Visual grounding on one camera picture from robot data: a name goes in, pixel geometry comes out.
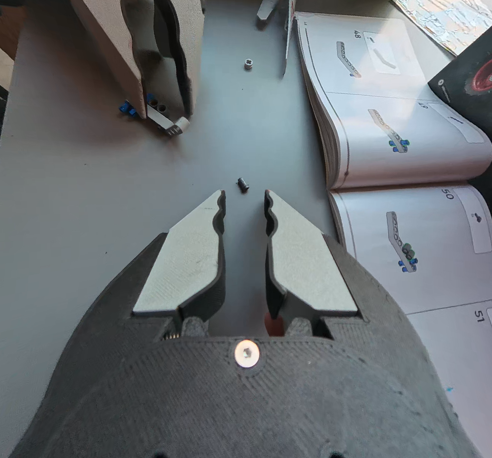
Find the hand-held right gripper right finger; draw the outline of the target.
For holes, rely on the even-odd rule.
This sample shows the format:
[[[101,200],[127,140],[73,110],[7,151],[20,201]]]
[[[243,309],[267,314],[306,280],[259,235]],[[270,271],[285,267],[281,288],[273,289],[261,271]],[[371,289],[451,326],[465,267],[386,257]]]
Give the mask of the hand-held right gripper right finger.
[[[323,318],[359,314],[323,232],[271,190],[264,193],[267,220],[266,299],[270,317],[284,334],[296,319],[312,334]]]

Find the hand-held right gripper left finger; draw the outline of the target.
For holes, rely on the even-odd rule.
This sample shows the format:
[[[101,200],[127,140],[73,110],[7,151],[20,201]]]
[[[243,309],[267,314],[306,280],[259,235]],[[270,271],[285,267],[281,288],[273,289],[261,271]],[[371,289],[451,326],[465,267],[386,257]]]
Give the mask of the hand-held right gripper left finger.
[[[219,311],[225,301],[225,212],[225,191],[219,189],[169,229],[134,316],[171,318],[180,328],[188,318],[207,324]]]

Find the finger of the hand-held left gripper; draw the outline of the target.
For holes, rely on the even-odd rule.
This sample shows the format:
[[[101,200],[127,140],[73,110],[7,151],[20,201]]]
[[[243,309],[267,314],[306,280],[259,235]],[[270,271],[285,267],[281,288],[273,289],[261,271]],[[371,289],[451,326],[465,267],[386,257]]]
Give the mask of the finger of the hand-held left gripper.
[[[139,117],[146,119],[147,103],[142,74],[135,60],[133,39],[122,10],[122,0],[71,0],[71,3],[126,100]]]
[[[168,32],[183,111],[193,115],[200,83],[205,0],[153,0]]]

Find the grey angled lego beam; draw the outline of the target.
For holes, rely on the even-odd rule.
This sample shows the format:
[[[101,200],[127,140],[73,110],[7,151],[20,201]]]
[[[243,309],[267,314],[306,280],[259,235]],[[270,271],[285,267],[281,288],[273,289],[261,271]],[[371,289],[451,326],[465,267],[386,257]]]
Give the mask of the grey angled lego beam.
[[[158,100],[152,93],[147,94],[147,119],[157,125],[168,137],[174,137],[185,133],[190,121],[186,117],[171,120],[169,106]]]

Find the small grey lego piece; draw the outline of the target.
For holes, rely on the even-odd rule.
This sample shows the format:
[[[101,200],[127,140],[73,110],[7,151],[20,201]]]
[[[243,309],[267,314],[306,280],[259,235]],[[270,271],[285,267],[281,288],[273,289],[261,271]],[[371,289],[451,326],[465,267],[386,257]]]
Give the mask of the small grey lego piece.
[[[264,30],[274,17],[274,13],[280,0],[262,0],[256,14],[256,27]]]

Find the lego instruction booklet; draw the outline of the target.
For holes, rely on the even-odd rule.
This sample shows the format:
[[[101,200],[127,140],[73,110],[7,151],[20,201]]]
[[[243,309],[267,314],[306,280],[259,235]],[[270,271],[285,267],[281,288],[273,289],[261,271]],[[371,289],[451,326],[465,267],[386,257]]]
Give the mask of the lego instruction booklet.
[[[491,142],[429,88],[402,20],[295,19],[340,243],[409,318],[491,457],[491,211],[468,183]]]

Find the long grey angled beam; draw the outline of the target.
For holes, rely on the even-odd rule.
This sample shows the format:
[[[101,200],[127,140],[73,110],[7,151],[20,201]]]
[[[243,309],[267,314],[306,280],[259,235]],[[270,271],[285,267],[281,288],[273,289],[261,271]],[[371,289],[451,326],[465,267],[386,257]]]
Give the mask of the long grey angled beam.
[[[292,25],[294,21],[294,15],[295,15],[295,7],[296,7],[296,0],[283,0],[284,4],[286,5],[286,17],[285,17],[285,23],[284,23],[284,30],[286,34],[286,48],[285,48],[285,56],[284,56],[284,61],[283,61],[283,66],[282,66],[282,76],[285,75],[286,72],[286,66],[287,66],[287,59],[288,59],[288,53],[289,53],[289,46],[290,46],[290,40],[292,36]]]

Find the black box with red wheels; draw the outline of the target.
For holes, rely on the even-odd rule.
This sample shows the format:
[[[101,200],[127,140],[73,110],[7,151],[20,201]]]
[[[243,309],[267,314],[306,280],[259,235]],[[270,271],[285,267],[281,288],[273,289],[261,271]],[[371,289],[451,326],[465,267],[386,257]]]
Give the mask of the black box with red wheels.
[[[491,139],[491,28],[427,84],[437,97]]]

